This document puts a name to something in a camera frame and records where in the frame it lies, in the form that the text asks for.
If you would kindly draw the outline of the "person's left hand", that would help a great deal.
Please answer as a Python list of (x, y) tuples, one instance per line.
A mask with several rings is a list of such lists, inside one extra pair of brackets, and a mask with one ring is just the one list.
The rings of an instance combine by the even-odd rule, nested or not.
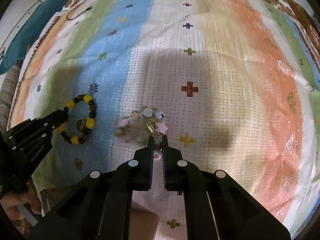
[(20, 205), (30, 204), (33, 213), (40, 215), (42, 212), (42, 205), (38, 197), (36, 187), (33, 180), (27, 182), (28, 191), (24, 193), (7, 193), (1, 199), (1, 206), (11, 221), (20, 221), (24, 219), (24, 215), (17, 208)]

